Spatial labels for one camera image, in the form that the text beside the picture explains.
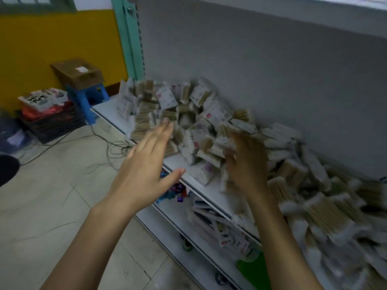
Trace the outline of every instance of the electrical cable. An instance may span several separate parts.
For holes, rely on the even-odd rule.
[[[36,159],[39,158],[41,155],[43,155],[43,154],[44,154],[46,151],[48,151],[50,148],[52,148],[53,146],[56,146],[56,145],[58,145],[58,144],[63,144],[63,143],[67,143],[67,142],[79,140],[79,139],[85,138],[85,137],[97,136],[97,137],[99,137],[100,139],[104,140],[104,141],[107,143],[107,147],[106,147],[106,157],[107,157],[107,159],[108,159],[108,164],[109,164],[114,170],[118,170],[117,168],[114,167],[114,165],[112,164],[112,162],[110,161],[110,159],[111,159],[111,158],[112,158],[112,159],[115,159],[115,158],[122,158],[122,157],[124,157],[124,156],[127,154],[128,149],[131,148],[131,146],[130,146],[130,145],[122,146],[122,145],[116,144],[116,143],[121,143],[121,144],[122,144],[122,143],[123,143],[123,144],[128,143],[128,142],[124,142],[124,141],[110,142],[110,141],[108,141],[107,139],[105,139],[104,137],[102,137],[102,136],[100,136],[99,134],[95,133],[95,131],[94,131],[94,129],[93,129],[93,126],[91,126],[90,124],[87,124],[87,126],[90,126],[90,127],[91,127],[91,132],[93,133],[93,135],[86,135],[86,136],[82,136],[82,137],[79,137],[79,138],[76,138],[76,139],[73,139],[73,140],[61,142],[61,141],[64,140],[67,136],[69,136],[72,132],[74,132],[75,130],[77,130],[77,129],[75,129],[75,130],[73,130],[73,131],[67,133],[65,136],[63,136],[60,140],[58,140],[58,141],[55,142],[54,144],[52,144],[52,145],[43,145],[43,146],[48,146],[48,148],[46,148],[44,151],[42,151],[39,155],[37,155],[37,156],[36,156],[35,158],[33,158],[32,160],[28,161],[27,163],[22,164],[21,166],[25,166],[25,165],[31,163],[32,161],[36,160]],[[113,152],[112,152],[112,148],[114,148],[114,147],[116,147],[116,146],[121,148],[121,152],[120,152],[120,153],[113,153]],[[112,154],[112,155],[116,155],[116,157],[111,157],[111,156],[109,156],[109,152],[110,152],[110,154]]]

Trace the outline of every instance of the white shelf back panel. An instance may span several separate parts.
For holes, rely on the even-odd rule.
[[[260,123],[369,177],[387,175],[387,40],[200,2],[137,0],[149,78],[204,76]]]

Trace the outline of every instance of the white metal shelf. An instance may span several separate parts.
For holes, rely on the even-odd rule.
[[[205,290],[231,290],[230,286],[220,286],[215,281],[217,269],[197,250],[185,252],[179,232],[153,207],[136,214],[140,223],[155,237],[167,252]]]
[[[387,0],[200,0],[387,38]]]
[[[117,113],[116,98],[113,97],[107,102],[95,105],[92,111],[98,116],[109,122],[118,131],[125,134],[128,126],[127,122]],[[210,204],[218,213],[223,215],[226,219],[231,221],[237,208],[235,207],[237,201],[233,195],[226,195],[219,192],[220,178],[216,177],[207,186],[201,185],[190,174],[191,167],[186,163],[180,154],[176,154],[164,159],[163,167],[168,172],[172,172],[177,168],[186,168],[187,172],[181,177],[181,182],[186,185],[192,192],[204,199]],[[252,234],[248,230],[236,226],[253,240],[260,244],[259,236]]]
[[[187,214],[189,205],[188,200],[183,203],[170,200],[155,204],[154,207],[235,286],[243,290],[255,290],[254,286],[235,268],[236,260],[233,260],[219,245],[212,246],[189,222]]]

